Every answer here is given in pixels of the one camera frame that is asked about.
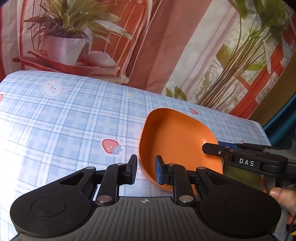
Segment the person's right hand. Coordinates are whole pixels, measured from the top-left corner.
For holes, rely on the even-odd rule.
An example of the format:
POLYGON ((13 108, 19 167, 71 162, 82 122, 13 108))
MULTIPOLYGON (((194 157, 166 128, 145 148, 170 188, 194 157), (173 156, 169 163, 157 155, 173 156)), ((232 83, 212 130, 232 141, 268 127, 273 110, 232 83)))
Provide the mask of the person's right hand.
POLYGON ((293 219, 296 212, 295 188, 274 187, 270 191, 267 191, 267 188, 262 186, 261 189, 264 193, 272 196, 282 208, 290 212, 287 224, 295 225, 295 219, 293 219))

